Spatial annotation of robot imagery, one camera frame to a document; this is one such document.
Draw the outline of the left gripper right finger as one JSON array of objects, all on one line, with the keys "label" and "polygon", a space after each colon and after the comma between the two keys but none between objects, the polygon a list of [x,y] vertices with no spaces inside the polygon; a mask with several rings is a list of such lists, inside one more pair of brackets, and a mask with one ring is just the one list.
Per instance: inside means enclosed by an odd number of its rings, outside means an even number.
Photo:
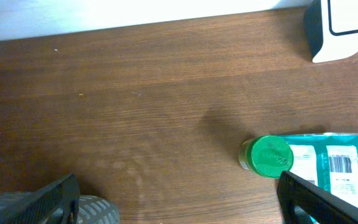
[{"label": "left gripper right finger", "polygon": [[284,222],[358,224],[358,208],[305,179],[283,171],[278,181],[277,197]]}]

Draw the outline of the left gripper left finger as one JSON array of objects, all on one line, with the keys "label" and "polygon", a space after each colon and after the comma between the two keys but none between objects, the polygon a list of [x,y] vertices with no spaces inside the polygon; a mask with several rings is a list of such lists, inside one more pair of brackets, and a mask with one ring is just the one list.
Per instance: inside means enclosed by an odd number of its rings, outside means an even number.
[{"label": "left gripper left finger", "polygon": [[76,223],[79,199],[73,174],[35,192],[0,193],[0,223]]}]

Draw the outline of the green white wipes pack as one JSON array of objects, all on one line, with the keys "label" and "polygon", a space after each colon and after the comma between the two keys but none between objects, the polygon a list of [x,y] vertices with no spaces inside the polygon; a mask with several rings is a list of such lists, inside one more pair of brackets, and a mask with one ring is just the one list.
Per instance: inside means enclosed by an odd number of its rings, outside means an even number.
[{"label": "green white wipes pack", "polygon": [[313,185],[358,208],[358,134],[324,133],[282,137],[294,153],[306,149],[312,159],[299,160],[297,174]]}]

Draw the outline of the green lid jar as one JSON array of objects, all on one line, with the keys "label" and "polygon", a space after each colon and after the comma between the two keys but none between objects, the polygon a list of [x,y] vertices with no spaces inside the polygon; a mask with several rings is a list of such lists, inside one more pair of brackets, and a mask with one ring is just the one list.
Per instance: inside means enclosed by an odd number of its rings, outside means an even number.
[{"label": "green lid jar", "polygon": [[290,145],[278,136],[261,136],[244,141],[238,158],[243,169],[270,179],[279,179],[281,173],[289,171],[294,163]]}]

